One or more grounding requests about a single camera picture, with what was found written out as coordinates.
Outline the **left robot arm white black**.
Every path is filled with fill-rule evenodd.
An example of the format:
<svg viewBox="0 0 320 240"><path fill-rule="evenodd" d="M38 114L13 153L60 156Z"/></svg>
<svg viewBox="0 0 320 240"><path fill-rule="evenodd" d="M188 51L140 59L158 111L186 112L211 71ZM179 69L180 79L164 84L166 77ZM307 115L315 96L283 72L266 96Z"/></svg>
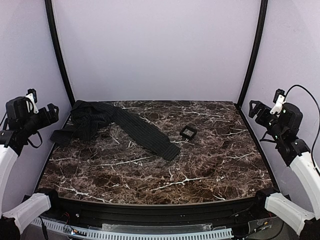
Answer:
<svg viewBox="0 0 320 240"><path fill-rule="evenodd" d="M38 109L34 93L16 97L5 105L6 116L0 132L0 195L3 196L10 173L23 147L30 145L30 136L59 120L59 108L50 103ZM13 209L0 212L0 238L19 240L24 230L43 213L59 207L56 190L42 188Z"/></svg>

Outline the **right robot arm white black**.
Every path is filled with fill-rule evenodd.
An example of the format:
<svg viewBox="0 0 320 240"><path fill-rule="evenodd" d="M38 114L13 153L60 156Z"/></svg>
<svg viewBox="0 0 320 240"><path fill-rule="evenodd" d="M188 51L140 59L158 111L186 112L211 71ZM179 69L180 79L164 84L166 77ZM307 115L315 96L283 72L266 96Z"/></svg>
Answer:
<svg viewBox="0 0 320 240"><path fill-rule="evenodd" d="M269 188L259 190L255 197L256 208L266 210L289 225L301 240L320 238L320 175L312 160L311 149L298 138L303 114L291 103L277 102L273 108L261 101L249 103L249 117L266 128L275 148L301 182L312 211L308 211L285 197L281 192Z"/></svg>

